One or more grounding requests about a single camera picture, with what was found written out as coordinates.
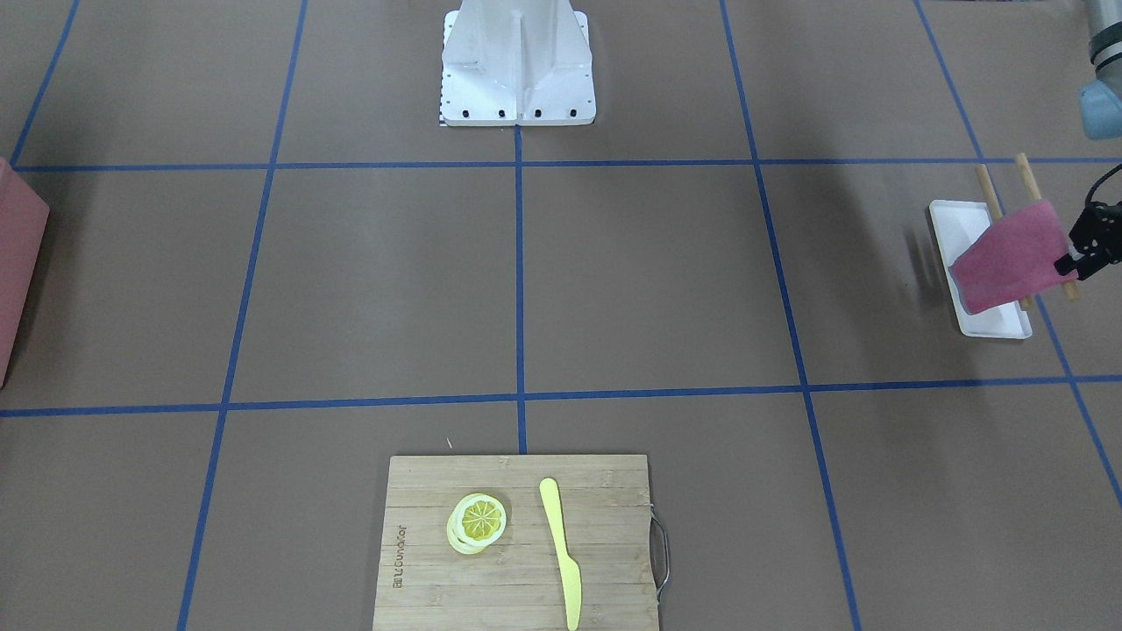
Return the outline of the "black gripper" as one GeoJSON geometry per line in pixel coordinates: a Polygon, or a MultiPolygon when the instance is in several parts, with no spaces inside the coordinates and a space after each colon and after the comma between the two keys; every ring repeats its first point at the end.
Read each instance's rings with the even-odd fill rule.
{"type": "Polygon", "coordinates": [[[1121,205],[1091,202],[1069,232],[1069,254],[1055,260],[1058,274],[1077,274],[1088,280],[1103,268],[1121,262],[1121,205]]]}

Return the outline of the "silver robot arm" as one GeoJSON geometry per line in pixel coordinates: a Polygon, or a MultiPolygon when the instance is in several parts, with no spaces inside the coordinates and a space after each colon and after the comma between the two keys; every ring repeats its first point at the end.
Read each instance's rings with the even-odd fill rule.
{"type": "MultiPolygon", "coordinates": [[[[1083,1],[1089,22],[1089,64],[1094,79],[1079,89],[1083,135],[1091,140],[1121,136],[1121,3],[1083,1]]],[[[1112,167],[1089,185],[1083,208],[1069,232],[1069,252],[1055,260],[1061,275],[1088,280],[1121,259],[1121,207],[1100,196],[1100,188],[1119,180],[1121,167],[1112,167]]]]}

